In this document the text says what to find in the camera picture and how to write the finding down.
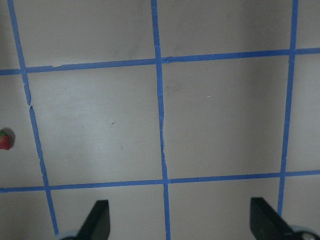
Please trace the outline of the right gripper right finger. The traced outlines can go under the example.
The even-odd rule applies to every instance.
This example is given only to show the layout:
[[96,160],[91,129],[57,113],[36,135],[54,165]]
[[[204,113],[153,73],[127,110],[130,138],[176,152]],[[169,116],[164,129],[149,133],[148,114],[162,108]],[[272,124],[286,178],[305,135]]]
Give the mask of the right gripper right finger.
[[300,239],[262,197],[250,199],[250,230],[256,240]]

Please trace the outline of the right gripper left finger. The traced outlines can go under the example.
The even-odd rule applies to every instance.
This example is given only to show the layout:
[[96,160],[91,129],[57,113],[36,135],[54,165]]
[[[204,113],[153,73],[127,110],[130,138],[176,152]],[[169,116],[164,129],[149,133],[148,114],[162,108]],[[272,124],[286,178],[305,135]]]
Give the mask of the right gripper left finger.
[[108,200],[97,200],[75,236],[76,240],[107,240],[111,232]]

